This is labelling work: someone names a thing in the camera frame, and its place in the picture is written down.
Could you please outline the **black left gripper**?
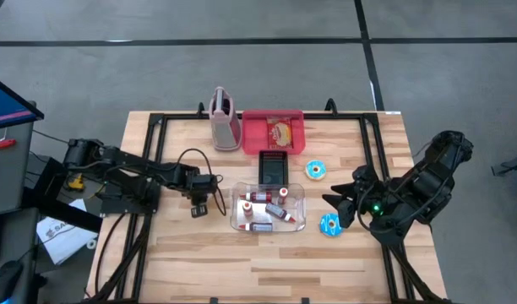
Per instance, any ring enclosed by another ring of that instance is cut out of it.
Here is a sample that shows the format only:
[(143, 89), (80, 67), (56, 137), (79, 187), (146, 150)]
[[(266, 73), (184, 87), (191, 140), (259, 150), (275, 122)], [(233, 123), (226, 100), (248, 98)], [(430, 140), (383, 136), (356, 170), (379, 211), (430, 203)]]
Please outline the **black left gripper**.
[[(201, 174), (198, 167), (185, 166), (184, 194), (191, 200), (192, 205), (205, 204), (210, 194), (214, 194), (217, 189), (217, 176), (211, 173)], [(193, 218), (208, 214), (208, 207), (200, 205), (192, 207), (191, 215)]]

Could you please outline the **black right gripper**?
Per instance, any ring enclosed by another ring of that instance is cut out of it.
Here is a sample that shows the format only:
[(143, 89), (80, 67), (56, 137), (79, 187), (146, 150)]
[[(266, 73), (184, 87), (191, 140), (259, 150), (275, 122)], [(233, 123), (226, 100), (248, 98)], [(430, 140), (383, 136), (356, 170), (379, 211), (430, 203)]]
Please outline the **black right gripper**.
[(322, 198), (336, 209), (341, 228), (349, 228), (356, 217), (369, 214), (379, 217), (379, 201), (373, 196), (377, 190), (378, 176), (372, 166), (359, 166), (352, 172), (353, 182), (331, 186), (335, 193), (323, 194)]

